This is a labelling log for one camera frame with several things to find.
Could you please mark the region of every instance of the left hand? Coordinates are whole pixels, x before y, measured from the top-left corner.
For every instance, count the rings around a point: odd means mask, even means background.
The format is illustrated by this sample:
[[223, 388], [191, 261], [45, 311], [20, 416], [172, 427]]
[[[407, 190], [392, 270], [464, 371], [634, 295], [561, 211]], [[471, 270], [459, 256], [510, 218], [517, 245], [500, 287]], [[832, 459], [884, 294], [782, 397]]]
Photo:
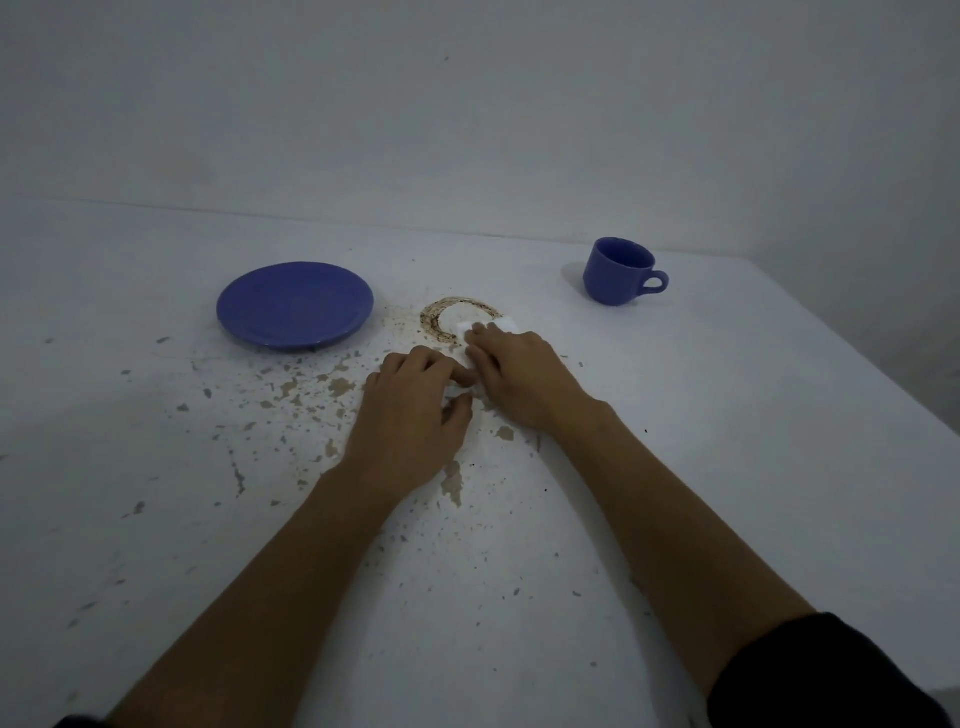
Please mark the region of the left hand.
[[473, 417], [469, 393], [444, 409], [451, 379], [469, 387], [477, 374], [426, 347], [387, 354], [379, 373], [367, 378], [341, 464], [397, 502], [430, 480], [463, 446]]

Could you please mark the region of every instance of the cup handle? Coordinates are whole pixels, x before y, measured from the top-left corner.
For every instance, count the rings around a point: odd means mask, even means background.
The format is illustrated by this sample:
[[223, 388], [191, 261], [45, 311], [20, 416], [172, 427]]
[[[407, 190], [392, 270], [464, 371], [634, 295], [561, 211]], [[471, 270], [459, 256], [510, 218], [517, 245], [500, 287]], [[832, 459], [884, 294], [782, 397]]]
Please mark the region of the cup handle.
[[[651, 279], [659, 280], [660, 285], [656, 288], [647, 288], [647, 281]], [[650, 275], [643, 279], [643, 283], [640, 284], [640, 290], [637, 291], [636, 294], [638, 296], [645, 296], [648, 293], [663, 293], [668, 285], [670, 285], [670, 277], [663, 271], [651, 271]]]

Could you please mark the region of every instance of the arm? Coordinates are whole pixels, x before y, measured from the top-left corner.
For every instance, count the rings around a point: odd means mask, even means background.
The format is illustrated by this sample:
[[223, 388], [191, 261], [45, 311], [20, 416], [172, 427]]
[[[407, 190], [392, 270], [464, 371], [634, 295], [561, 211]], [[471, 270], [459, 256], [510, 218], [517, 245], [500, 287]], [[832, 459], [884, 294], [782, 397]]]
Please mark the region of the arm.
[[493, 401], [552, 435], [592, 490], [670, 642], [704, 694], [747, 644], [813, 614], [696, 494], [589, 397], [535, 333], [467, 336]]
[[109, 716], [115, 728], [293, 722], [327, 628], [380, 525], [463, 445], [475, 374], [424, 347], [367, 380], [340, 465]]

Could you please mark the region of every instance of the forearm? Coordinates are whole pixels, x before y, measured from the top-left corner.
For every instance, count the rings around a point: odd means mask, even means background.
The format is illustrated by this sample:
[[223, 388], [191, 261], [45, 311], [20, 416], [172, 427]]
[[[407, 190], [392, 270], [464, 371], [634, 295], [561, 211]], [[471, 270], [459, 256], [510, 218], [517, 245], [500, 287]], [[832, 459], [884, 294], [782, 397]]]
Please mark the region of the forearm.
[[742, 647], [813, 612], [607, 404], [552, 434], [592, 490], [687, 670], [707, 694]]
[[394, 507], [325, 474], [109, 717], [116, 728], [289, 725], [360, 559]]

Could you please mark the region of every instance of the right hand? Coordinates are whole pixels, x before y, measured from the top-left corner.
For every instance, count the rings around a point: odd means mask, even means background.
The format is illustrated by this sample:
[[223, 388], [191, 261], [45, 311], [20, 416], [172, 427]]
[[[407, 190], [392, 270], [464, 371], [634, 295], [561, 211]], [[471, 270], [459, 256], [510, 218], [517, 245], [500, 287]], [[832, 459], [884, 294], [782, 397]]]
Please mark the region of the right hand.
[[532, 331], [504, 333], [496, 324], [474, 324], [466, 339], [487, 394], [520, 425], [549, 433], [594, 402], [553, 347]]

